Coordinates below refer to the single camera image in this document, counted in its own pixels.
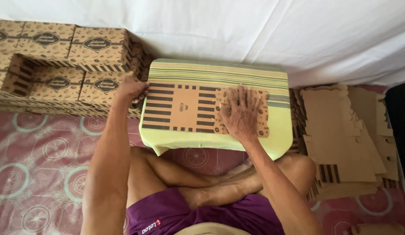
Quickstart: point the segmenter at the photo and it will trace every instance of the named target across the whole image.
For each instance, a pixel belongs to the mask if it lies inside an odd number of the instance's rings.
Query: striped fabric
[[[213,87],[243,84],[268,91],[268,106],[290,108],[288,77],[280,67],[157,59],[151,64],[149,80]]]

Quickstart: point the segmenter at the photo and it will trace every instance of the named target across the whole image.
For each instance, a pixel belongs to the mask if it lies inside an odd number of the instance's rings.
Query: floor mat
[[[144,146],[138,120],[129,120],[130,145]],[[0,234],[79,234],[87,165],[104,118],[0,112]],[[203,174],[223,174],[247,154],[183,148],[164,154]],[[405,227],[402,190],[309,203],[326,235],[350,235],[358,223],[399,222]],[[125,220],[124,232],[128,220]]]

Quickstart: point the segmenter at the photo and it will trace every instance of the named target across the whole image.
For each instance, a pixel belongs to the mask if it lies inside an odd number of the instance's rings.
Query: man
[[[315,165],[297,154],[269,158],[256,136],[259,98],[246,100],[242,85],[236,96],[229,89],[231,115],[224,107],[220,114],[250,161],[224,176],[204,176],[130,148],[127,110],[147,88],[134,78],[118,88],[89,164],[81,234],[121,235],[126,208],[130,234],[322,234],[304,200]]]

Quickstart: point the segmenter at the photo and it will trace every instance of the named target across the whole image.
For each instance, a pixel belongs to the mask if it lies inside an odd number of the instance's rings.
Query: white sheet
[[[0,0],[0,19],[126,28],[158,58],[281,64],[291,87],[405,82],[405,0]]]

